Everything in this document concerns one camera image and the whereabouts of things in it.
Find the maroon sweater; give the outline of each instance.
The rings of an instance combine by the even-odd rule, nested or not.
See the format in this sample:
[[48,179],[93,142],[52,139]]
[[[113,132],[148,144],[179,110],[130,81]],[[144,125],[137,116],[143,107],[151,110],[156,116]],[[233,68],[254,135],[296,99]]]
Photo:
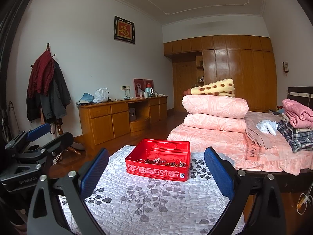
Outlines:
[[51,57],[50,51],[45,51],[37,58],[32,66],[30,73],[27,96],[32,98],[34,93],[48,94],[50,82],[54,74],[54,60]]

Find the yellow blanket with brown dots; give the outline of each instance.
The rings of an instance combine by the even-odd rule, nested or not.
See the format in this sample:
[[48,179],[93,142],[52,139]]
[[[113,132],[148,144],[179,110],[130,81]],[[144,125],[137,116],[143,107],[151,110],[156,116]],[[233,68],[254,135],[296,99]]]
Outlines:
[[208,85],[189,88],[184,95],[215,95],[235,97],[234,81],[232,79],[220,80]]

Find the upper cabinet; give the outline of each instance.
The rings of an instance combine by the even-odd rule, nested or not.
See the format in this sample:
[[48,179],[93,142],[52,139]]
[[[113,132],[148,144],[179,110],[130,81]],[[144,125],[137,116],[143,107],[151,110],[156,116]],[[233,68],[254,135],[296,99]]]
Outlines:
[[164,43],[164,55],[213,49],[249,49],[273,52],[270,38],[250,35],[202,36]]

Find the pink folded quilt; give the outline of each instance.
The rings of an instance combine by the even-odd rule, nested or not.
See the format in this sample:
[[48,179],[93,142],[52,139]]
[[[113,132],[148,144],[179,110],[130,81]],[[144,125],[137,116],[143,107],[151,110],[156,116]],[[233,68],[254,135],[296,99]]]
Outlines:
[[244,118],[249,110],[246,100],[228,96],[187,95],[183,106],[189,113],[237,119]]
[[245,132],[244,119],[216,117],[207,114],[193,113],[186,116],[184,125],[199,129],[210,129],[227,132]]
[[301,120],[296,113],[289,110],[285,110],[285,113],[289,117],[289,122],[292,125],[292,127],[297,129],[302,128],[313,129],[313,122],[309,120]]
[[284,99],[282,102],[286,110],[295,113],[301,120],[313,122],[313,110],[309,107],[290,99]]

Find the wooden desk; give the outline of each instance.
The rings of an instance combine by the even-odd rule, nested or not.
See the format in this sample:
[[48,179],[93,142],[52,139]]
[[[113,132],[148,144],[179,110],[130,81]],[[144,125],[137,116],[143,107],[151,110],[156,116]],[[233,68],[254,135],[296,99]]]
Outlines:
[[[129,122],[129,108],[135,108],[135,121]],[[79,118],[86,147],[98,150],[108,140],[144,130],[166,119],[167,96],[80,106]]]

